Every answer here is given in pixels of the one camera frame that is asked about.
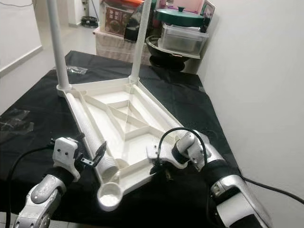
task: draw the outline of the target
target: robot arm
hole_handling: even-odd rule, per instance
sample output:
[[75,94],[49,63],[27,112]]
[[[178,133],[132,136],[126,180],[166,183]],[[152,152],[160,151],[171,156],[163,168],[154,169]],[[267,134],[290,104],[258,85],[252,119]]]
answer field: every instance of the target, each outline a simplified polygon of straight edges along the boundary
[[104,142],[91,161],[83,157],[78,142],[71,138],[55,141],[54,167],[34,186],[26,197],[23,210],[18,214],[14,228],[47,228],[50,218],[60,204],[61,197],[72,182],[77,182],[85,166],[95,167],[106,150]]
[[[271,218],[252,194],[245,181],[227,164],[219,152],[209,143],[207,136],[198,133],[206,147],[207,163],[204,162],[202,145],[192,133],[186,133],[173,149],[165,148],[159,156],[161,162],[172,163],[184,169],[191,162],[203,173],[212,197],[217,205],[216,214],[225,227],[271,228]],[[147,147],[148,159],[157,162],[157,146]]]

